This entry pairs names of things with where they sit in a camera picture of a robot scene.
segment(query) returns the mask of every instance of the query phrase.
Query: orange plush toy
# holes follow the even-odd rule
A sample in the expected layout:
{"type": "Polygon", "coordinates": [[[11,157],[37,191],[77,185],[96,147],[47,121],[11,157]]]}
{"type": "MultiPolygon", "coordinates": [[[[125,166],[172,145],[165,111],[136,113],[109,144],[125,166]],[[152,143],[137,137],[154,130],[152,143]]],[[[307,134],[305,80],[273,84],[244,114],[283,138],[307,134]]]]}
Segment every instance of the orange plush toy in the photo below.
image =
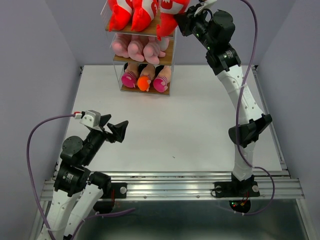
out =
{"type": "Polygon", "coordinates": [[[155,18],[159,8],[158,0],[132,0],[133,18],[131,31],[141,32],[155,18]]]}
{"type": "Polygon", "coordinates": [[[122,30],[130,21],[133,13],[132,0],[108,0],[112,15],[109,23],[109,32],[122,30]]]}
{"type": "Polygon", "coordinates": [[[161,37],[166,37],[175,30],[178,26],[174,15],[185,12],[190,0],[162,0],[160,8],[160,25],[156,26],[156,36],[158,40],[161,37]]]}

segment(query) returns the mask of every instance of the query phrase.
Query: white wall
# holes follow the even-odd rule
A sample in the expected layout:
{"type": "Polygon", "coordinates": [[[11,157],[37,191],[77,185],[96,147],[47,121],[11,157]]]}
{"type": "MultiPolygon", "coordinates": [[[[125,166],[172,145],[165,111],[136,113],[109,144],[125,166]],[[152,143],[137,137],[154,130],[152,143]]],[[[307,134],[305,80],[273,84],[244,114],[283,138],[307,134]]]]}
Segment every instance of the white wall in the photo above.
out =
{"type": "MultiPolygon", "coordinates": [[[[109,46],[100,12],[106,0],[45,0],[57,21],[75,58],[81,65],[112,64],[109,46]]],[[[255,64],[276,36],[295,0],[249,0],[259,22],[259,40],[255,64]]],[[[198,0],[191,0],[190,6],[198,0]]],[[[254,39],[254,21],[249,8],[239,0],[219,0],[212,10],[229,12],[236,25],[231,43],[243,63],[249,63],[254,39]]],[[[206,50],[193,36],[179,34],[176,64],[206,64],[206,50]]]]}
{"type": "Polygon", "coordinates": [[[258,76],[285,161],[320,230],[320,1],[297,0],[258,76]]]}
{"type": "MultiPolygon", "coordinates": [[[[26,164],[29,132],[69,113],[79,65],[44,0],[0,1],[0,239],[26,240],[36,204],[26,164]]],[[[52,175],[66,121],[41,127],[31,142],[37,190],[52,175]]]]}

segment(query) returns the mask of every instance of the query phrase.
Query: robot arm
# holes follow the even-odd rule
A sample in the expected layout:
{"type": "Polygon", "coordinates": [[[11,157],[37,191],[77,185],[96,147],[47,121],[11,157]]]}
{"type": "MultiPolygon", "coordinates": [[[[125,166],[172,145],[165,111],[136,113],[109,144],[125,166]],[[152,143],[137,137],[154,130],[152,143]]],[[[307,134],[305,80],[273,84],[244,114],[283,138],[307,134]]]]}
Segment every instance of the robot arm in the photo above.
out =
{"type": "Polygon", "coordinates": [[[84,166],[90,164],[105,141],[122,143],[129,122],[113,125],[108,123],[110,114],[101,116],[93,110],[75,112],[74,118],[79,119],[90,133],[85,140],[71,136],[63,142],[60,154],[62,161],[47,215],[50,229],[44,224],[37,240],[70,239],[97,200],[111,189],[111,178],[108,175],[101,172],[90,175],[91,171],[84,166]],[[105,125],[112,133],[105,131],[105,125]]]}
{"type": "MultiPolygon", "coordinates": [[[[236,29],[232,16],[222,10],[212,14],[209,9],[197,4],[189,7],[185,13],[175,15],[174,18],[183,36],[194,35],[207,49],[206,60],[226,89],[235,109],[238,107],[240,90],[244,88],[239,106],[239,143],[241,152],[252,166],[255,142],[259,139],[259,134],[272,122],[272,118],[269,114],[263,114],[249,87],[242,86],[241,61],[229,43],[236,29]],[[208,13],[211,19],[206,21],[208,13]]],[[[235,148],[234,168],[231,182],[214,183],[215,188],[219,188],[215,197],[242,197],[245,193],[249,193],[251,197],[258,197],[260,193],[253,191],[253,186],[257,186],[257,183],[254,181],[252,167],[242,159],[238,151],[236,127],[230,128],[228,133],[235,148]]]]}

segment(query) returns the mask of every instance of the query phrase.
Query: white table surface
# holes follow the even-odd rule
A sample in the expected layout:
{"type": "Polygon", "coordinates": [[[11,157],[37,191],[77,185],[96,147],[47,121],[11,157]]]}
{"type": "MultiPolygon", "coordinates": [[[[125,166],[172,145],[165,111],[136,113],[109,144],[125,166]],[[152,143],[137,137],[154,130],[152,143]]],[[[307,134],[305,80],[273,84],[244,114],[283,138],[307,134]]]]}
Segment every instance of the white table surface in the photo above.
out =
{"type": "MultiPolygon", "coordinates": [[[[262,108],[251,71],[248,85],[262,108]]],[[[236,112],[208,66],[175,66],[170,96],[164,96],[121,92],[113,66],[87,65],[73,107],[84,110],[111,114],[112,124],[129,121],[123,143],[106,142],[89,165],[91,171],[233,170],[235,148],[228,129],[235,125],[236,112]]],[[[77,121],[70,121],[66,137],[85,139],[89,131],[77,121]]],[[[257,141],[254,165],[281,171],[269,127],[257,141]]]]}

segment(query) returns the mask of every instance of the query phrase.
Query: stuffed toy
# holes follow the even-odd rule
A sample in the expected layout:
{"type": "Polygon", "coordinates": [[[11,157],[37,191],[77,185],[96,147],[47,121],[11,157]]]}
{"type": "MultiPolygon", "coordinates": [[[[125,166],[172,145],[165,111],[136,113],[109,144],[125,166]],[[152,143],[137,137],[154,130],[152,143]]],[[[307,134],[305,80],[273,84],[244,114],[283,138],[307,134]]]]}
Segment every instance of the stuffed toy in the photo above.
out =
{"type": "Polygon", "coordinates": [[[112,11],[109,32],[124,29],[133,14],[132,0],[108,0],[108,4],[112,11]]]}
{"type": "Polygon", "coordinates": [[[149,92],[150,84],[152,80],[155,78],[156,69],[152,64],[148,64],[140,74],[140,77],[137,81],[138,88],[141,91],[149,92]]]}
{"type": "Polygon", "coordinates": [[[115,55],[119,57],[129,58],[128,54],[128,46],[131,41],[131,35],[116,33],[113,42],[111,43],[111,47],[115,53],[115,55]]]}
{"type": "Polygon", "coordinates": [[[153,81],[153,87],[159,93],[163,93],[168,89],[168,83],[171,81],[171,68],[169,66],[158,66],[156,72],[159,72],[153,81]]]}
{"type": "Polygon", "coordinates": [[[148,43],[147,36],[132,35],[131,42],[128,46],[129,57],[137,62],[143,62],[143,50],[148,43]]]}
{"type": "Polygon", "coordinates": [[[141,32],[155,18],[159,8],[158,0],[132,0],[133,18],[131,31],[141,32]]]}
{"type": "Polygon", "coordinates": [[[124,65],[124,74],[121,77],[121,82],[128,88],[135,88],[139,75],[139,64],[127,62],[124,65]]]}
{"type": "Polygon", "coordinates": [[[153,65],[158,65],[160,63],[159,58],[164,58],[169,46],[169,39],[164,37],[162,40],[156,39],[154,36],[149,36],[149,42],[143,49],[143,55],[145,60],[153,65]]]}
{"type": "Polygon", "coordinates": [[[178,26],[174,15],[185,12],[190,0],[162,0],[160,7],[160,25],[156,26],[156,36],[158,40],[166,37],[178,26]]]}

